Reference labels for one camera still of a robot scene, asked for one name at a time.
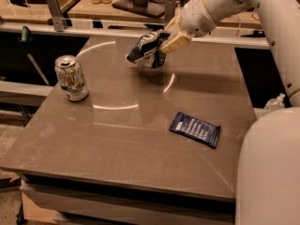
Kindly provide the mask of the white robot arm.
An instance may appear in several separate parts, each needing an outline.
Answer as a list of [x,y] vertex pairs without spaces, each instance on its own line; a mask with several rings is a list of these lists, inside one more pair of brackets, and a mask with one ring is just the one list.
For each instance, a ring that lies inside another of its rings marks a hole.
[[176,51],[255,8],[291,106],[264,108],[242,144],[235,225],[300,225],[300,7],[297,0],[190,0],[160,50]]

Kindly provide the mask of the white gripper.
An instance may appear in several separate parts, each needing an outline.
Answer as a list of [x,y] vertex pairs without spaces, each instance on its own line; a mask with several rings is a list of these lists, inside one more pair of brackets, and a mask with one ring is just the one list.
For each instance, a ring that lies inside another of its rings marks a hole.
[[184,31],[172,33],[158,48],[162,53],[172,53],[185,48],[194,37],[204,37],[217,26],[203,0],[190,0],[180,13],[174,16],[165,26],[173,32],[181,28]]

